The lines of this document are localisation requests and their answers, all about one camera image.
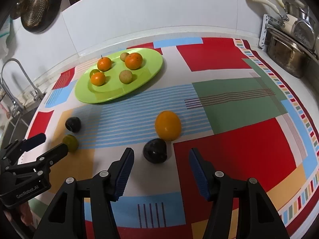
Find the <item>stainless steel sink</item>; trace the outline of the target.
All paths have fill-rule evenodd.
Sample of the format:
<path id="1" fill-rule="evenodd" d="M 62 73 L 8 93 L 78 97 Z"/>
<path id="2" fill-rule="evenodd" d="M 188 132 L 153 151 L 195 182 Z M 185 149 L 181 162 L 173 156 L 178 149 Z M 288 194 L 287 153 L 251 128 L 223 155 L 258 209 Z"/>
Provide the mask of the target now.
<path id="1" fill-rule="evenodd" d="M 38 107 L 38 103 L 30 105 L 25 114 L 17 114 L 6 123 L 4 128 L 1 128 L 1 149 L 15 140 L 24 139 Z"/>

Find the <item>green lime fruit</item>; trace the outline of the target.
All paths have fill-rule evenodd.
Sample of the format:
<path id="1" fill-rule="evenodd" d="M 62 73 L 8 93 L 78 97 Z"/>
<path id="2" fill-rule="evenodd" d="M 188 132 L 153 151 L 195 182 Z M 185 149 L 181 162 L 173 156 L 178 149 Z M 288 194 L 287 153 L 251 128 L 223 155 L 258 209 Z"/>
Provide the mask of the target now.
<path id="1" fill-rule="evenodd" d="M 93 69 L 91 70 L 89 76 L 92 77 L 92 75 L 96 74 L 96 73 L 100 73 L 100 70 L 99 69 Z"/>

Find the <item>teal white paper box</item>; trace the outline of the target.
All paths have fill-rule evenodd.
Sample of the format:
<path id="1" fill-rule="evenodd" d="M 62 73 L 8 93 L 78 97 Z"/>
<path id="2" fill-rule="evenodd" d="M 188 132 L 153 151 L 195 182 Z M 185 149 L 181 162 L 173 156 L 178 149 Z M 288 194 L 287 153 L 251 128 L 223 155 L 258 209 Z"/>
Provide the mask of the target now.
<path id="1" fill-rule="evenodd" d="M 10 17 L 8 17 L 6 21 L 4 22 L 3 26 L 1 27 L 1 31 L 0 31 L 1 45 L 6 42 L 7 37 L 10 35 L 10 25 L 11 25 L 11 19 Z"/>

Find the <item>colourful patchwork table mat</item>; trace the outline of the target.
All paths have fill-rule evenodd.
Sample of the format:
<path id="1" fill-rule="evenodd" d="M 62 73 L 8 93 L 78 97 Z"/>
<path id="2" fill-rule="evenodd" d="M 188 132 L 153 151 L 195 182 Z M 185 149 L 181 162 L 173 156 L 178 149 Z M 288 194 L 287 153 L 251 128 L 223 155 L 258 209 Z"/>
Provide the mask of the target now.
<path id="1" fill-rule="evenodd" d="M 190 170 L 193 147 L 230 177 L 255 177 L 292 238 L 301 238 L 318 216 L 318 95 L 304 79 L 276 65 L 246 40 L 185 38 L 144 44 L 163 57 L 161 71 L 129 96 L 84 104 L 75 85 L 97 57 L 72 63 L 47 90 L 27 137 L 46 142 L 25 153 L 35 160 L 67 134 L 78 117 L 80 144 L 52 167 L 51 189 L 30 200 L 37 226 L 68 177 L 83 180 L 107 169 L 130 147 L 135 162 L 124 195 L 112 204 L 123 238 L 201 238 L 211 203 L 200 196 Z M 178 115 L 182 131 L 165 141 L 167 160 L 152 164 L 144 145 L 159 136 L 156 117 Z"/>

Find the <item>green plate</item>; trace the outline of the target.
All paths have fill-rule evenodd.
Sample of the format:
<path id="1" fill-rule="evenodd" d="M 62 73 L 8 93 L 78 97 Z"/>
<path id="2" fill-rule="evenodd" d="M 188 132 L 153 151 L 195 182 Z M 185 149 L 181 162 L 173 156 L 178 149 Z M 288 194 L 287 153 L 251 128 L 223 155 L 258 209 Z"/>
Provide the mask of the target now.
<path id="1" fill-rule="evenodd" d="M 119 75 L 125 70 L 125 62 L 121 61 L 121 53 L 128 54 L 139 53 L 142 58 L 142 65 L 137 70 L 131 70 L 132 82 L 124 84 L 120 81 Z M 123 51 L 118 51 L 107 56 L 112 60 L 111 69 L 105 71 L 105 83 L 101 86 L 96 86 L 91 82 L 90 73 L 97 69 L 97 64 L 89 67 L 77 80 L 75 85 L 76 98 L 87 104 L 98 104 L 120 98 L 139 87 L 149 82 L 155 75 L 157 75 L 163 65 L 162 55 L 153 49 L 149 48 L 133 48 Z"/>

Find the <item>large orange with stem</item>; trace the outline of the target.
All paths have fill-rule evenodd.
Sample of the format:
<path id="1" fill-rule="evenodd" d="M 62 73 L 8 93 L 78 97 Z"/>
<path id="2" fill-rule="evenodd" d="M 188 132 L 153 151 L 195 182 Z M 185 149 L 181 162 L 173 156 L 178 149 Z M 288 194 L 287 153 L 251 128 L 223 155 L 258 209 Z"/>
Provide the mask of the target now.
<path id="1" fill-rule="evenodd" d="M 101 57 L 97 62 L 97 68 L 102 71 L 108 71 L 112 67 L 112 60 L 108 57 Z"/>

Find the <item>dark plum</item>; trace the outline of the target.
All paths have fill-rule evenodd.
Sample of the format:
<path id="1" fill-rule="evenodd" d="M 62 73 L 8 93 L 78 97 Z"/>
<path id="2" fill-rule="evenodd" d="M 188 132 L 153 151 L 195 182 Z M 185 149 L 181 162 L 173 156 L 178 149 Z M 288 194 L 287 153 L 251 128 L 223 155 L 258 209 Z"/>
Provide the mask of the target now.
<path id="1" fill-rule="evenodd" d="M 70 117 L 65 121 L 65 127 L 68 131 L 78 133 L 81 130 L 81 120 L 78 117 Z"/>
<path id="2" fill-rule="evenodd" d="M 162 164 L 167 160 L 167 146 L 163 139 L 148 141 L 143 148 L 143 156 L 152 164 Z"/>

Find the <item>black frying pan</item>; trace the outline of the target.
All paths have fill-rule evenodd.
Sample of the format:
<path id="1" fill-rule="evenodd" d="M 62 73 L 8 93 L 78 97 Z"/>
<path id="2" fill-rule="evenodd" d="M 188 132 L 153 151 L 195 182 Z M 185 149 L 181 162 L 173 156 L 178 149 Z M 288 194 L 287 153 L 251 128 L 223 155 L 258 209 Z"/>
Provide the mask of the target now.
<path id="1" fill-rule="evenodd" d="M 26 31 L 40 33 L 55 20 L 62 0 L 19 0 L 16 4 L 18 16 Z"/>

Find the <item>pull-down chrome faucet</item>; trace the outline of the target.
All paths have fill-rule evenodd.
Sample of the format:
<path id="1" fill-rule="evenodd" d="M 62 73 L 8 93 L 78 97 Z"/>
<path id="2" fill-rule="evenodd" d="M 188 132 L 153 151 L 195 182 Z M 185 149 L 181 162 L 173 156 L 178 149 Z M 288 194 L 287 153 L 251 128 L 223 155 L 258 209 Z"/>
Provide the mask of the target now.
<path id="1" fill-rule="evenodd" d="M 4 103 L 7 105 L 10 115 L 15 118 L 18 114 L 25 113 L 22 103 L 12 94 L 6 82 L 1 78 L 1 88 L 4 90 Z"/>

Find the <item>brown round fruit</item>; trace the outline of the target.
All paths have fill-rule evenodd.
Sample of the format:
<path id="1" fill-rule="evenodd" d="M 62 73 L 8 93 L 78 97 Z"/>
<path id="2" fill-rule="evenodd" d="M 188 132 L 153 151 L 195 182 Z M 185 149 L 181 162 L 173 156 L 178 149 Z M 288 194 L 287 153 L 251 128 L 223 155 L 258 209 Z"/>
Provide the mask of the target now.
<path id="1" fill-rule="evenodd" d="M 123 70 L 121 71 L 121 73 L 119 74 L 119 80 L 123 83 L 123 84 L 130 84 L 133 81 L 133 74 L 131 71 L 129 70 Z"/>
<path id="2" fill-rule="evenodd" d="M 127 53 L 127 52 L 121 53 L 120 60 L 125 62 L 125 59 L 128 57 L 128 55 L 129 55 L 129 53 Z"/>

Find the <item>small orange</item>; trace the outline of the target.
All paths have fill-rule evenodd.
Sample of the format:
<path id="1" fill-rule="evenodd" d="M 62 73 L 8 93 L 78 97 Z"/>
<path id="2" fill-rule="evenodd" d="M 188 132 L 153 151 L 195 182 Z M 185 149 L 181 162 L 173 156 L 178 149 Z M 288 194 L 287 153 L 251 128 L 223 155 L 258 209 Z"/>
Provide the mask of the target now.
<path id="1" fill-rule="evenodd" d="M 95 86 L 102 86 L 106 81 L 106 76 L 103 72 L 96 72 L 90 77 L 90 81 Z"/>

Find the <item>metal dish rack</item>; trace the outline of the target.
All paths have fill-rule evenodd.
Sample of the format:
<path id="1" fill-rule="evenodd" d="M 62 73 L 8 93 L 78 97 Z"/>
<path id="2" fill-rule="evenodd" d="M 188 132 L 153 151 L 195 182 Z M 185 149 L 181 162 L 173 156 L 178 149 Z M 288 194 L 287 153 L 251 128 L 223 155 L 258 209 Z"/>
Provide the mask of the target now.
<path id="1" fill-rule="evenodd" d="M 266 37 L 270 31 L 290 41 L 294 46 L 296 46 L 298 49 L 308 55 L 316 64 L 318 64 L 318 55 L 315 48 L 316 42 L 313 41 L 311 43 L 309 38 L 303 32 L 297 33 L 297 35 L 294 33 L 285 33 L 280 29 L 280 21 L 268 14 L 263 15 L 261 34 L 258 43 L 258 46 L 262 50 L 266 50 L 266 46 L 268 46 Z"/>

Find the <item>metal skimmer ladle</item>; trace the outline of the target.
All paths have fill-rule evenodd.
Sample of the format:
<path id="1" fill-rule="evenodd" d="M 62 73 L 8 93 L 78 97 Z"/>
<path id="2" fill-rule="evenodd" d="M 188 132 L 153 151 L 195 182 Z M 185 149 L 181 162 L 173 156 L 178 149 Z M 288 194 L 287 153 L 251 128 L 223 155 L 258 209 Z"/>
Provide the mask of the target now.
<path id="1" fill-rule="evenodd" d="M 292 34 L 307 49 L 313 50 L 316 42 L 316 36 L 314 28 L 310 23 L 309 7 L 302 2 L 297 3 L 297 7 L 299 8 L 299 15 L 298 19 L 292 26 Z"/>

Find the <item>steel cooking pot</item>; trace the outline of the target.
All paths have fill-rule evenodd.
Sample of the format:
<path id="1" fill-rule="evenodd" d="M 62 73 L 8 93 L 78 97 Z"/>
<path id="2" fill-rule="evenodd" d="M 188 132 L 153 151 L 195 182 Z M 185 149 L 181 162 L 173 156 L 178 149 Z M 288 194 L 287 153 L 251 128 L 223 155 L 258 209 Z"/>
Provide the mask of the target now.
<path id="1" fill-rule="evenodd" d="M 271 29 L 267 30 L 267 54 L 283 70 L 302 78 L 311 58 L 298 45 Z"/>

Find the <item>green fruit with stem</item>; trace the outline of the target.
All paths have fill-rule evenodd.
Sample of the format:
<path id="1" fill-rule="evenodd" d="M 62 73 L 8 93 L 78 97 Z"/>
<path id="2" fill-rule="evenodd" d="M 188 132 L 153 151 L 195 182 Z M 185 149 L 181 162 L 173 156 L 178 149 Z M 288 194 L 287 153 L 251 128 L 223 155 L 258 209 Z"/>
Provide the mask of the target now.
<path id="1" fill-rule="evenodd" d="M 64 136 L 62 142 L 67 145 L 68 151 L 71 153 L 76 152 L 79 147 L 79 142 L 77 138 L 70 134 Z"/>

